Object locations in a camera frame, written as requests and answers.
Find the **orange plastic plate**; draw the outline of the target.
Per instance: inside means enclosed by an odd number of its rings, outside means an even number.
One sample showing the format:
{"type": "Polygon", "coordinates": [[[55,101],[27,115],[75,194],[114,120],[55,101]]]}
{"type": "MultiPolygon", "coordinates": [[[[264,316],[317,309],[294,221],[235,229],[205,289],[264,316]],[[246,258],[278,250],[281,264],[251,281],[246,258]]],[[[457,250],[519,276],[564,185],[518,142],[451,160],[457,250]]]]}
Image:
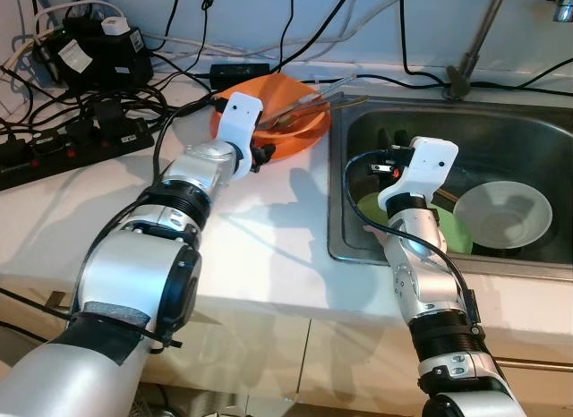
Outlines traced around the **orange plastic plate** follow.
{"type": "Polygon", "coordinates": [[[272,73],[243,81],[242,84],[222,90],[218,96],[230,98],[237,91],[261,99],[263,115],[252,139],[257,146],[275,146],[276,150],[271,156],[274,162],[311,148],[330,131],[331,113],[328,103],[305,107],[299,113],[276,118],[292,103],[318,93],[318,90],[284,73],[272,73]]]}

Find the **silver metal utensil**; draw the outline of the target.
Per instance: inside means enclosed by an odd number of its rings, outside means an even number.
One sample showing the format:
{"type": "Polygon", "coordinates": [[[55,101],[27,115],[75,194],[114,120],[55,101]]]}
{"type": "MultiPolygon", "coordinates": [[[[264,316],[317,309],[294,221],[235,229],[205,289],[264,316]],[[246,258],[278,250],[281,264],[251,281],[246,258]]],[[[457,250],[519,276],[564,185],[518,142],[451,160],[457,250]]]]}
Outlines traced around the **silver metal utensil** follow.
{"type": "Polygon", "coordinates": [[[271,132],[274,128],[288,127],[295,120],[311,117],[311,115],[318,115],[323,113],[331,113],[332,110],[340,109],[356,105],[356,103],[364,102],[365,98],[359,98],[356,101],[332,101],[335,91],[340,89],[341,86],[347,85],[349,82],[354,81],[356,76],[347,76],[344,78],[336,79],[331,82],[324,89],[315,91],[314,94],[304,95],[304,97],[292,102],[291,105],[283,107],[278,113],[271,115],[270,118],[263,119],[255,128],[261,132],[271,132]]]}

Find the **brown wooden chopstick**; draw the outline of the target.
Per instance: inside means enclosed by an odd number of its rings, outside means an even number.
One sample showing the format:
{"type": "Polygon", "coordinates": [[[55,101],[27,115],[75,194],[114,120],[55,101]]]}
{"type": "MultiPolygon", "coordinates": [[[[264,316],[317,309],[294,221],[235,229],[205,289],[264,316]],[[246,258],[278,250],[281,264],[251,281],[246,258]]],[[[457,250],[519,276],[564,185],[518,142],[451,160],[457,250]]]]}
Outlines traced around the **brown wooden chopstick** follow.
{"type": "Polygon", "coordinates": [[[348,101],[331,101],[331,99],[320,101],[319,99],[312,99],[312,101],[304,102],[302,105],[292,106],[286,113],[278,116],[276,123],[278,125],[287,125],[305,115],[332,113],[332,111],[339,110],[341,107],[357,106],[367,101],[368,97],[353,98],[348,101]]]}
{"type": "Polygon", "coordinates": [[[432,203],[438,206],[441,206],[444,209],[450,209],[450,211],[456,205],[456,201],[458,201],[458,196],[454,195],[449,191],[445,191],[445,189],[438,189],[433,196],[432,203]]]}

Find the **small black adapter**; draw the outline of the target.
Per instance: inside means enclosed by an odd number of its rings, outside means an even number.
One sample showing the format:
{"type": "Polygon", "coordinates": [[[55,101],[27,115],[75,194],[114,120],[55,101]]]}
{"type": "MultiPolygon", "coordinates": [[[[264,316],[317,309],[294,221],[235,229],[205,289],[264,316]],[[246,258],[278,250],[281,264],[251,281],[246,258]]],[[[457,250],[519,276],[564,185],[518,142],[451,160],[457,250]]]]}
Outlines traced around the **small black adapter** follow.
{"type": "Polygon", "coordinates": [[[266,76],[269,70],[269,63],[217,63],[211,66],[208,79],[212,89],[232,89],[242,82],[266,76]]]}

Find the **green plate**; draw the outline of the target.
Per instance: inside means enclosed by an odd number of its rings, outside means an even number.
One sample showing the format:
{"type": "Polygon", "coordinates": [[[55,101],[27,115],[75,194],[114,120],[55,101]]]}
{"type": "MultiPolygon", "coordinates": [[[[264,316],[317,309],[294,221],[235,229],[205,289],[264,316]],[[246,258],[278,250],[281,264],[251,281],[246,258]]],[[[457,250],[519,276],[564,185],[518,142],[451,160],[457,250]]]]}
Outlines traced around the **green plate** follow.
{"type": "MultiPolygon", "coordinates": [[[[378,193],[368,193],[356,202],[356,206],[369,220],[377,224],[387,226],[389,224],[388,213],[377,203],[378,193]]],[[[468,254],[474,246],[474,240],[466,229],[466,226],[458,221],[453,212],[448,211],[437,204],[431,204],[430,208],[437,213],[440,229],[446,240],[446,251],[453,253],[468,254]]]]}

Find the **stainless steel sink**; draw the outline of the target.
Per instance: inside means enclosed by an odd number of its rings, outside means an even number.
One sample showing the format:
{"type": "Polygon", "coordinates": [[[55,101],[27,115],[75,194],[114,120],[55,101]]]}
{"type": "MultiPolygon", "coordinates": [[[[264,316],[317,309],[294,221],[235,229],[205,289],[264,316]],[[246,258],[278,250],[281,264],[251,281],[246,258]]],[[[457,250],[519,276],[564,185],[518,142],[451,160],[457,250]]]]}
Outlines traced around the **stainless steel sink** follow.
{"type": "Polygon", "coordinates": [[[330,143],[329,253],[336,260],[384,263],[381,243],[343,195],[347,160],[372,149],[406,144],[414,136],[454,142],[458,158],[445,192],[459,197],[476,185],[513,181],[543,193],[550,228],[523,249],[475,246],[457,263],[517,263],[569,268],[573,251],[572,110],[560,106],[493,105],[443,99],[369,97],[333,113],[330,143]]]}

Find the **white bowl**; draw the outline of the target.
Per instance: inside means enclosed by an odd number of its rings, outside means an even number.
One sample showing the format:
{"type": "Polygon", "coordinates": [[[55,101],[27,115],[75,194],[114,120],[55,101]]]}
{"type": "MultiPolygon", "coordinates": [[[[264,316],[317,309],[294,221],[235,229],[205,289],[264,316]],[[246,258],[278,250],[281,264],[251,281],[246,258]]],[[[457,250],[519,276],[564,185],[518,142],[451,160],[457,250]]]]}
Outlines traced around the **white bowl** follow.
{"type": "Polygon", "coordinates": [[[548,232],[553,218],[543,193],[512,181],[476,185],[456,200],[453,213],[475,244],[491,249],[524,248],[548,232]]]}

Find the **black power adapter box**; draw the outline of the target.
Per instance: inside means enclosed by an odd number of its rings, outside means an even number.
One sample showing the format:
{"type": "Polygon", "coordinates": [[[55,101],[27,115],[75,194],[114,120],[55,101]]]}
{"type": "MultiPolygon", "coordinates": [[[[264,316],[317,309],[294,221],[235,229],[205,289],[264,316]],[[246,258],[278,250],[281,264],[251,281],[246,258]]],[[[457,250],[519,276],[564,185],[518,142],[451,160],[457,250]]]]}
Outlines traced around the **black power adapter box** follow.
{"type": "Polygon", "coordinates": [[[93,16],[65,17],[60,30],[34,45],[50,76],[74,90],[135,89],[154,77],[149,50],[139,29],[106,36],[93,16]]]}

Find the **white plug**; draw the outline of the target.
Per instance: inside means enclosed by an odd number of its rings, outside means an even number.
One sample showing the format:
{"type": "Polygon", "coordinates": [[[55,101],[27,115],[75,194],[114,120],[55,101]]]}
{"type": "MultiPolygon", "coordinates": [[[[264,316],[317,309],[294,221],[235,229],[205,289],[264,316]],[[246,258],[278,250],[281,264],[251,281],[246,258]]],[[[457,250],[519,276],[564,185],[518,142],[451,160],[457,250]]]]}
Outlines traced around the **white plug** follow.
{"type": "Polygon", "coordinates": [[[107,17],[101,21],[99,27],[106,36],[122,36],[122,34],[127,34],[132,29],[126,17],[123,16],[107,17]]]}

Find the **black power strip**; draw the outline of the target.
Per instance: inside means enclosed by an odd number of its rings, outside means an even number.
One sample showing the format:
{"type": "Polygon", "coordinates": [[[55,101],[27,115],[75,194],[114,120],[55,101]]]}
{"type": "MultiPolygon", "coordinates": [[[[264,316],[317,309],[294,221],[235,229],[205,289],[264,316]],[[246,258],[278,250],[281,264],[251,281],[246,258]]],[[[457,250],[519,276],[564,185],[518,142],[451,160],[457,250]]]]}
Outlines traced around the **black power strip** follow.
{"type": "Polygon", "coordinates": [[[146,119],[127,117],[115,99],[101,99],[62,133],[44,130],[0,142],[0,191],[33,183],[154,146],[146,119]]]}

